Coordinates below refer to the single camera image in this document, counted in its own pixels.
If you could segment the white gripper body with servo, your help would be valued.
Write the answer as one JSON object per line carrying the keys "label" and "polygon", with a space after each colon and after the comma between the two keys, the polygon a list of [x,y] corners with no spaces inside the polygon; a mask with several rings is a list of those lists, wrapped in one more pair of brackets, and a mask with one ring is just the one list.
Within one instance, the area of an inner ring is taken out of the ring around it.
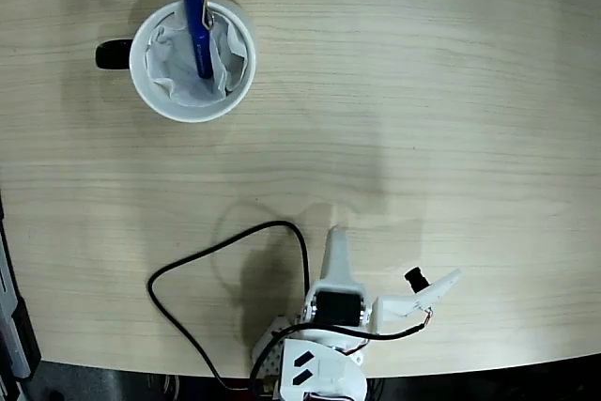
{"label": "white gripper body with servo", "polygon": [[306,290],[299,324],[330,325],[367,332],[372,308],[365,285],[315,280]]}

